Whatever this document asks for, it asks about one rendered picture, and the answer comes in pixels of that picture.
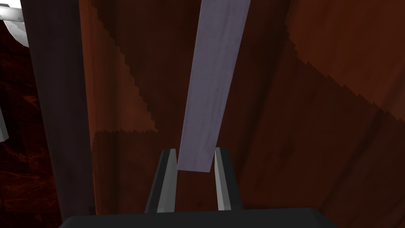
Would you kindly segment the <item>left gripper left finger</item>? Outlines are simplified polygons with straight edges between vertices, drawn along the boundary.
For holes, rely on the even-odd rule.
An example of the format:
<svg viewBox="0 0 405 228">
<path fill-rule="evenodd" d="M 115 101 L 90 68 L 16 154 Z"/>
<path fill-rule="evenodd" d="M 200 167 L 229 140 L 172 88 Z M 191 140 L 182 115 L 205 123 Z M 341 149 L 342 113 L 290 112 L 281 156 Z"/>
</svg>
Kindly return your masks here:
<svg viewBox="0 0 405 228">
<path fill-rule="evenodd" d="M 175 209 L 178 163 L 176 149 L 161 153 L 145 213 L 172 213 Z"/>
</svg>

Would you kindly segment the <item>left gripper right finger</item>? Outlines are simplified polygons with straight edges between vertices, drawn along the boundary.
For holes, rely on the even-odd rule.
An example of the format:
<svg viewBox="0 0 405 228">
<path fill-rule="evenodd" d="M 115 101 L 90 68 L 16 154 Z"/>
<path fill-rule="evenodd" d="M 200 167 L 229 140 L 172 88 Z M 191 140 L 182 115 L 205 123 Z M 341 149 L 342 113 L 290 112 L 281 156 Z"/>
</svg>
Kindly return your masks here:
<svg viewBox="0 0 405 228">
<path fill-rule="evenodd" d="M 214 173 L 219 211 L 243 210 L 233 164 L 229 150 L 217 147 L 214 155 Z"/>
</svg>

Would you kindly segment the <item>grey bar handle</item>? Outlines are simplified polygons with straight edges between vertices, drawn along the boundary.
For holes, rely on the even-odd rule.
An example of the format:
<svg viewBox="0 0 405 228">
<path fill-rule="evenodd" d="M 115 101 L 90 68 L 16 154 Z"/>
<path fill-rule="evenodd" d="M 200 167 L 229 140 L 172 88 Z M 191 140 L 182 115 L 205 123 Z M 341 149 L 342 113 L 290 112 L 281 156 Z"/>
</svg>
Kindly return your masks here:
<svg viewBox="0 0 405 228">
<path fill-rule="evenodd" d="M 202 0 L 177 168 L 209 172 L 251 0 Z"/>
</svg>

